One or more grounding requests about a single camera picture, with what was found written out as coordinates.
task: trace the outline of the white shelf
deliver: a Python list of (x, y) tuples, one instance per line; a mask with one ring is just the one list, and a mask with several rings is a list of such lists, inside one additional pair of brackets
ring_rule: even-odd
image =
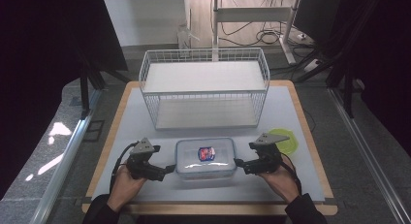
[(248, 99), (161, 100), (157, 129), (251, 127), (258, 120)]
[(258, 61), (151, 63), (144, 93), (266, 91)]

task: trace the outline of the clear plastic container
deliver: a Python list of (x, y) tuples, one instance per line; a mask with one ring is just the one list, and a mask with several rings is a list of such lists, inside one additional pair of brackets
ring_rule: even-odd
[(237, 168), (234, 158), (230, 138), (182, 140), (175, 147), (175, 170), (183, 179), (226, 178)]

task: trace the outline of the white wire basket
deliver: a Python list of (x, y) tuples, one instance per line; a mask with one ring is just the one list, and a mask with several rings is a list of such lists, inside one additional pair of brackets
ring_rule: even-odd
[(260, 48), (150, 50), (139, 79), (156, 129), (257, 127), (269, 67)]

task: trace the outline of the metal frame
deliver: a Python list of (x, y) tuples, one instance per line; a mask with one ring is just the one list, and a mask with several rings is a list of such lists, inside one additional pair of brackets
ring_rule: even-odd
[(387, 178), (377, 159), (375, 158), (372, 150), (370, 149), (368, 143), (366, 142), (360, 128), (357, 126), (356, 121), (344, 110), (344, 102), (339, 95), (339, 90), (337, 88), (329, 89), (332, 100), (338, 109), (348, 131), (351, 134), (357, 148), (360, 151), (363, 160), (368, 166), (369, 171), (372, 174), (375, 182), (381, 190), (391, 212), (393, 213), (396, 222), (407, 224), (411, 223), (411, 218), (404, 206), (404, 203), (399, 198), (394, 186), (391, 184), (390, 180)]
[(359, 18), (354, 25), (351, 34), (346, 39), (345, 44), (339, 53), (337, 53), (329, 61), (318, 65), (310, 72), (293, 80), (293, 82), (303, 82), (330, 68), (330, 66), (333, 66), (329, 76), (326, 79), (327, 86), (337, 87), (345, 77), (344, 88), (346, 92), (344, 93), (344, 109), (351, 117), (353, 117), (351, 110), (353, 66), (351, 66), (350, 63), (355, 64), (355, 62), (348, 63), (348, 57), (379, 1), (380, 0), (365, 0), (364, 8), (359, 14)]
[(46, 188), (45, 194), (43, 194), (42, 200), (40, 200), (33, 217), (30, 220), (30, 224), (46, 223), (47, 218), (52, 210), (55, 200), (57, 199), (60, 189), (66, 179), (67, 173), (72, 166), (72, 163), (76, 157), (79, 145), (87, 130), (88, 124), (93, 117), (94, 110), (97, 106), (97, 102), (101, 95), (101, 90), (95, 90), (90, 100), (90, 110), (88, 116), (85, 119), (81, 119), (76, 126), (72, 138), (66, 146), (63, 152), (61, 162), (55, 169), (50, 182)]
[(218, 0), (214, 0), (213, 8), (213, 39), (212, 47), (218, 48), (218, 23), (219, 22), (264, 22), (264, 21), (286, 21), (284, 35), (278, 38), (289, 65), (297, 64), (293, 53), (288, 45), (288, 38), (296, 17), (300, 0), (294, 0), (293, 6), (273, 8), (218, 8)]
[[(149, 91), (145, 89), (146, 81), (150, 65), (152, 63), (167, 63), (171, 65), (173, 63), (181, 62), (215, 62), (215, 61), (257, 61), (260, 73), (264, 83), (264, 89), (261, 90), (203, 90), (203, 91)], [(204, 105), (210, 104), (210, 102), (218, 102), (221, 106), (228, 105), (231, 101), (249, 101), (254, 113), (253, 122), (246, 125), (224, 125), (221, 127), (255, 127), (260, 121), (260, 116), (263, 110), (263, 104), (266, 100), (266, 95), (269, 89), (269, 66), (267, 65), (266, 58), (263, 51), (260, 48), (201, 48), (201, 49), (169, 49), (169, 50), (149, 50), (145, 53), (144, 60), (142, 62), (142, 68), (139, 75), (140, 88), (151, 120), (156, 129), (164, 129), (174, 127), (159, 127), (159, 113), (161, 113), (160, 107), (169, 101), (173, 101), (174, 104), (179, 103), (182, 107), (196, 102), (204, 102)]]

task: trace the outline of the white wall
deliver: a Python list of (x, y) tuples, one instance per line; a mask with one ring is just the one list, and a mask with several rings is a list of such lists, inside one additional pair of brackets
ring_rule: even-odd
[(176, 44), (184, 0), (105, 0), (122, 47)]

